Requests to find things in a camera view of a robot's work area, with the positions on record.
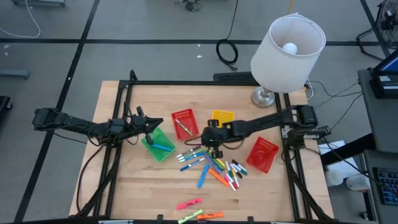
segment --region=silver lamp base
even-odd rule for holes
[[[251,95],[251,102],[258,108],[267,108],[275,102],[275,94],[260,86]]]

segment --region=wooden table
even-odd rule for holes
[[[112,117],[118,82],[103,82],[93,118],[100,123]],[[279,127],[253,133],[245,139],[238,150],[221,147],[223,160],[235,159],[248,170],[248,176],[239,179],[240,188],[233,192],[218,182],[210,174],[201,189],[197,188],[205,162],[180,172],[188,162],[179,163],[177,154],[185,152],[188,146],[178,141],[171,114],[175,111],[192,108],[199,127],[202,130],[213,110],[226,110],[235,113],[235,119],[254,119],[276,112],[275,105],[267,109],[256,108],[250,101],[254,86],[200,86],[200,85],[134,85],[132,88],[131,108],[133,113],[141,106],[145,114],[153,118],[163,118],[160,128],[174,142],[177,149],[163,162],[156,162],[140,141],[137,145],[123,144],[119,172],[114,193],[111,218],[156,219],[163,214],[165,220],[177,220],[204,209],[205,213],[224,212],[224,218],[218,220],[246,221],[253,216],[255,221],[294,221],[285,164],[280,159],[282,139]],[[307,104],[303,90],[290,94],[292,105]],[[257,137],[261,136],[279,145],[279,153],[268,174],[259,172],[245,164]],[[307,141],[307,147],[317,149],[316,141]],[[82,165],[97,150],[88,144]],[[302,164],[308,191],[333,217],[330,198],[326,187],[320,157],[308,150],[301,150]],[[93,195],[103,163],[102,150],[88,165],[81,183],[80,206]],[[302,197],[298,192],[300,215],[304,217]],[[103,194],[101,213],[104,212],[107,193]],[[176,210],[177,204],[202,197],[203,202],[189,209]],[[70,214],[76,213],[76,195]]]

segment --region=red basket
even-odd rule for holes
[[[174,112],[172,113],[172,119],[178,140],[190,139],[199,134],[197,122],[195,121],[192,109]],[[176,119],[192,133],[192,136],[181,128],[181,126],[175,121]]]
[[[277,145],[259,137],[246,162],[267,174],[278,150],[279,147]]]

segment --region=green basket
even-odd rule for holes
[[[174,152],[175,145],[170,141],[170,139],[160,128],[156,128],[153,133],[149,134],[149,136],[154,141],[154,144],[158,144],[173,149],[171,152],[157,149],[155,147],[148,145],[145,138],[142,138],[141,142],[148,149],[148,151],[152,154],[152,156],[156,159],[157,162],[162,162],[167,156],[169,156],[171,153]]]

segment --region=floor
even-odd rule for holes
[[[65,39],[64,43],[6,43],[11,38],[0,32],[0,67],[26,69],[28,80],[0,78],[0,95],[14,102],[13,110],[0,132],[0,223],[13,222],[30,174],[39,155],[45,133],[33,131],[34,110],[54,107],[76,56],[87,18],[98,0],[68,0],[67,6],[37,6],[31,11],[42,29],[41,39]],[[287,12],[289,0],[240,1],[230,39],[261,40],[271,22]],[[380,0],[368,0],[375,17]],[[203,0],[203,8],[190,13],[174,0],[100,0],[87,39],[218,40],[228,35],[235,0]],[[359,0],[296,1],[298,12],[318,23],[328,41],[353,41],[369,29]],[[37,31],[26,8],[0,1],[0,27],[12,33],[32,35]],[[376,41],[372,34],[365,38]],[[140,80],[212,80],[214,73],[230,72],[216,55],[214,41],[207,44],[85,44],[71,80],[63,111],[91,119],[103,80],[127,79],[134,69]],[[222,47],[226,58],[233,57]],[[238,45],[239,71],[250,70],[249,62],[257,45]],[[380,47],[366,47],[383,57]],[[331,94],[357,81],[359,69],[379,62],[357,46],[326,46],[310,79],[325,84]],[[320,125],[333,126],[356,95],[328,99],[322,87],[313,83]],[[356,85],[349,92],[359,91]],[[329,140],[350,142],[370,132],[362,98],[333,130]],[[84,140],[84,137],[62,133]],[[24,221],[67,217],[85,146],[53,137]],[[369,223],[358,217],[365,211],[361,193],[344,185],[330,188],[335,217],[346,222]]]

